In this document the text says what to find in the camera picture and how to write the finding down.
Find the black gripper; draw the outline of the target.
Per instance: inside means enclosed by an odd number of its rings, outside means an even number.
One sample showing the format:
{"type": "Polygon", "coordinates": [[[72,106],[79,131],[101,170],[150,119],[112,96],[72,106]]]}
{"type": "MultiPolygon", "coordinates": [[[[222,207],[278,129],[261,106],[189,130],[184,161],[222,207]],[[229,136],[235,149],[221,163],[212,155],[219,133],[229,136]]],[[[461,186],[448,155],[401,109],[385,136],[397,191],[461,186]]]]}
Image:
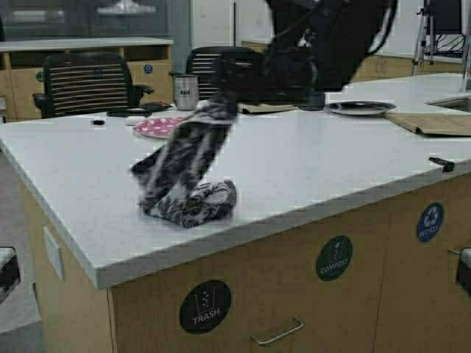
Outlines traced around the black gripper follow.
{"type": "Polygon", "coordinates": [[[216,92],[211,102],[229,114],[240,103],[298,104],[304,102],[316,81],[316,66],[302,49],[226,49],[213,64],[216,92]]]}

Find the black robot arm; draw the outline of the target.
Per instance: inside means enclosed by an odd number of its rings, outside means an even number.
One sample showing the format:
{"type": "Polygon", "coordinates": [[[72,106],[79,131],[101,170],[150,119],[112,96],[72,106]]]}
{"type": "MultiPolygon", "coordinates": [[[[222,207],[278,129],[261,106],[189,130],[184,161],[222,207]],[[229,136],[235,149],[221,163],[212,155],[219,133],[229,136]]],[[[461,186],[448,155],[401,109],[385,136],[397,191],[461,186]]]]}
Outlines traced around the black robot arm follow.
{"type": "Polygon", "coordinates": [[[302,102],[339,92],[362,62],[385,44],[397,1],[268,1],[273,37],[262,53],[216,61],[210,108],[230,119],[240,101],[302,102]]]}

